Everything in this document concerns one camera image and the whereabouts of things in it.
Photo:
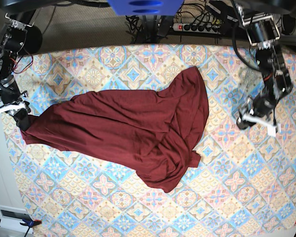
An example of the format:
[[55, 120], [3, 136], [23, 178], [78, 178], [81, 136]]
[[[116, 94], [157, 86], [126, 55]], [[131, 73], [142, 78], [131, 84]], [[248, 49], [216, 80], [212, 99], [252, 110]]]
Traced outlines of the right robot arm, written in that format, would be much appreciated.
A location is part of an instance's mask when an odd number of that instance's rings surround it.
[[0, 32], [0, 114], [13, 117], [17, 127], [26, 131], [31, 123], [27, 91], [21, 92], [15, 79], [18, 59], [33, 57], [42, 45], [42, 32], [34, 25], [38, 4], [34, 0], [1, 0], [6, 19]]

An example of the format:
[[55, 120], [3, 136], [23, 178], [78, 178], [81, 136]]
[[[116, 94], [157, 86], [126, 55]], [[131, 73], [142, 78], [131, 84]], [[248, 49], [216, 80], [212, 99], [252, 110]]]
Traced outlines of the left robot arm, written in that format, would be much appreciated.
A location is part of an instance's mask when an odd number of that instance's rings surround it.
[[[269, 123], [263, 118], [275, 113], [279, 101], [292, 91], [293, 83], [278, 43], [281, 34], [274, 16], [296, 15], [296, 0], [233, 0], [231, 4], [237, 18], [232, 30], [233, 49], [247, 67], [261, 72], [264, 83], [263, 90], [255, 98], [248, 96], [241, 105], [236, 124], [241, 130], [257, 123], [278, 130], [276, 119]], [[235, 34], [239, 28], [246, 31], [250, 45], [257, 49], [257, 66], [248, 63], [238, 52]]]

